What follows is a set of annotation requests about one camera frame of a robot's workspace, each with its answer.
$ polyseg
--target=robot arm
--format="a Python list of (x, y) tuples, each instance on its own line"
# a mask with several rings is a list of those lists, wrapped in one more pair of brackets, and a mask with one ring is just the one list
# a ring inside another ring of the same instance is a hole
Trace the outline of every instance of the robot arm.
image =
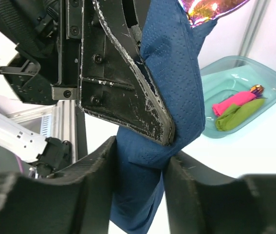
[(24, 103), (76, 100), (89, 115), (169, 145), (174, 122), (140, 55), (149, 3), (0, 0), (0, 30), (19, 52), (0, 74)]
[(29, 131), (0, 114), (0, 146), (37, 169), (40, 177), (63, 169), (72, 163), (72, 145), (57, 138)]
[(32, 163), (44, 153), (47, 140), (45, 136), (31, 132), (0, 114), (0, 146)]

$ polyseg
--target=black metal bracket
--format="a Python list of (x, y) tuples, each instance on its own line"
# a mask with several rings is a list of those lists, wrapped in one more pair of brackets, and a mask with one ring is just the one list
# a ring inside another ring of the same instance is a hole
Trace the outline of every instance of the black metal bracket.
[(62, 142), (58, 138), (46, 139), (47, 146), (37, 161), (31, 165), (37, 168), (38, 175), (45, 178), (51, 173), (64, 169), (72, 162), (72, 144), (68, 141)]
[(137, 4), (132, 0), (83, 3), (80, 108), (169, 145), (175, 126), (140, 56)]
[(7, 66), (0, 67), (15, 94), (23, 103), (55, 105), (51, 84), (57, 81), (56, 64), (52, 59), (36, 59), (16, 47), (19, 52)]
[[(0, 67), (0, 74), (24, 103), (76, 99), (89, 115), (169, 145), (175, 125), (140, 55), (149, 3), (60, 0), (42, 19), (48, 26), (39, 23), (36, 28), (44, 35), (52, 32), (57, 50), (48, 58), (33, 58), (17, 47), (19, 54)], [(52, 28), (54, 19), (58, 22)]]

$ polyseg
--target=plastic container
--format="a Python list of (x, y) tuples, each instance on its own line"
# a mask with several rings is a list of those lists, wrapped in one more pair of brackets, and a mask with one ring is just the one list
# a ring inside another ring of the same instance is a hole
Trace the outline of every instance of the plastic container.
[[(222, 138), (237, 132), (276, 103), (276, 72), (252, 59), (229, 56), (201, 69), (204, 92), (206, 127), (203, 134), (210, 138)], [(256, 84), (264, 87), (265, 104), (237, 128), (221, 132), (215, 126), (217, 119), (212, 105), (230, 96), (249, 91)]]

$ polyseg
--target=blue cloth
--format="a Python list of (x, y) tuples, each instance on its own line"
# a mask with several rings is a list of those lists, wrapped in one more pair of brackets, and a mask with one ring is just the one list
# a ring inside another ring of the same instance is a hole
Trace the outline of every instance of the blue cloth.
[(178, 0), (152, 0), (141, 54), (176, 125), (175, 141), (161, 146), (123, 127), (117, 133), (119, 187), (111, 221), (128, 234), (146, 234), (162, 200), (162, 169), (205, 127), (198, 54), (216, 21), (194, 29)]

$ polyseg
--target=screw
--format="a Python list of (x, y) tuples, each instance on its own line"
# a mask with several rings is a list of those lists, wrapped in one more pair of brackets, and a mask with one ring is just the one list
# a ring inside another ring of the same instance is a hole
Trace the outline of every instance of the screw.
[(101, 103), (100, 98), (96, 95), (91, 96), (90, 101), (93, 105), (100, 105)]
[(102, 56), (99, 54), (95, 54), (92, 59), (96, 64), (101, 64), (103, 61)]
[(70, 90), (65, 90), (65, 91), (63, 92), (63, 96), (64, 96), (65, 98), (69, 98), (71, 95), (72, 95), (72, 93), (71, 93)]
[(79, 34), (79, 28), (77, 26), (72, 26), (70, 32), (73, 36), (77, 36)]

